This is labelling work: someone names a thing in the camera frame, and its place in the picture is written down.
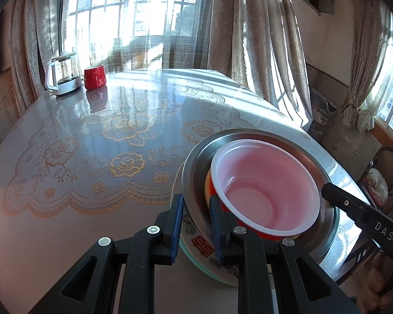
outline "mug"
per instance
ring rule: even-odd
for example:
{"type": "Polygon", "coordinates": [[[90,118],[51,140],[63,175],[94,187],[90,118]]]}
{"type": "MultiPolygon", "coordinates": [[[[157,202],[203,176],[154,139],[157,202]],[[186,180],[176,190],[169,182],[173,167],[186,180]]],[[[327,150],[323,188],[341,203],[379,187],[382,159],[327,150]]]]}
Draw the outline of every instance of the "mug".
{"type": "Polygon", "coordinates": [[[85,69],[85,88],[98,89],[106,85],[105,68],[103,65],[90,66],[85,69]]]}

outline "glossy tablecloth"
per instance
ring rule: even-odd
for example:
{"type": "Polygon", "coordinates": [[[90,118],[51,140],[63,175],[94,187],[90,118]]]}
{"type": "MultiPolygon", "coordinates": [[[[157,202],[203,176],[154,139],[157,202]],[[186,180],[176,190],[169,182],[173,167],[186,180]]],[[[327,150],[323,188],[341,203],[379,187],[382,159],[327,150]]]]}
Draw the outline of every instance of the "glossy tablecloth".
{"type": "MultiPolygon", "coordinates": [[[[291,120],[214,71],[133,71],[107,87],[45,93],[0,145],[0,298],[27,313],[100,237],[132,236],[169,208],[179,166],[203,138],[257,128],[290,139],[332,182],[365,200],[334,159],[291,120]]],[[[321,263],[330,275],[360,230],[341,212],[321,263]]],[[[237,288],[200,272],[179,251],[156,267],[156,313],[237,311],[237,288]]]]}

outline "pink bowl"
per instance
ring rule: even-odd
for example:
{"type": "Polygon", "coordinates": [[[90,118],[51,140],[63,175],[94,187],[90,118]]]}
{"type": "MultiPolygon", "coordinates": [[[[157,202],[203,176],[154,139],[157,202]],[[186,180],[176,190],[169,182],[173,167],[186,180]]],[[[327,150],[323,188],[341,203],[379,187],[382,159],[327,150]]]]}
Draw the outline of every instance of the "pink bowl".
{"type": "Polygon", "coordinates": [[[240,139],[221,147],[211,162],[214,189],[249,227],[288,237],[310,228],[319,215],[319,190],[307,169],[275,145],[240,139]]]}

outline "white kettle handle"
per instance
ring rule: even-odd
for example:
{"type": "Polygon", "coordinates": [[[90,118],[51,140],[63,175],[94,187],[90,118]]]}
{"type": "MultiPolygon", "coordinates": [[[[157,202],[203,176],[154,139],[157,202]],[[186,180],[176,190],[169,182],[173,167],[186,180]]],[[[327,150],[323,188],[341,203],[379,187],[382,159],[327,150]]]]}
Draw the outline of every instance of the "white kettle handle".
{"type": "MultiPolygon", "coordinates": [[[[49,73],[51,71],[51,67],[53,66],[55,66],[55,61],[50,62],[45,70],[45,88],[49,89],[50,91],[56,92],[58,91],[58,84],[57,86],[49,84],[49,73]]],[[[52,70],[52,78],[53,78],[53,83],[55,83],[55,81],[57,81],[57,77],[55,75],[55,69],[52,70]]]]}

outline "silver bolt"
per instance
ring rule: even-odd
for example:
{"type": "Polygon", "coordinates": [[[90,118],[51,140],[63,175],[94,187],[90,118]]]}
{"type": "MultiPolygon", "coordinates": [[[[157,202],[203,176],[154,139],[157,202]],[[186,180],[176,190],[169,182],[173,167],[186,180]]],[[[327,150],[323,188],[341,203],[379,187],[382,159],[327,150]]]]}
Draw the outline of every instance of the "silver bolt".
{"type": "Polygon", "coordinates": [[[149,234],[157,234],[160,231],[160,228],[158,226],[149,226],[147,228],[147,232],[149,234]]]}
{"type": "Polygon", "coordinates": [[[246,228],[244,226],[236,226],[233,231],[238,235],[246,234],[246,228]]]}
{"type": "Polygon", "coordinates": [[[107,246],[111,242],[111,239],[109,237],[101,237],[101,238],[99,238],[99,241],[97,241],[97,242],[101,246],[107,246]]]}
{"type": "Polygon", "coordinates": [[[294,240],[291,237],[286,237],[282,240],[282,244],[285,246],[293,246],[296,243],[294,242],[294,240]]]}

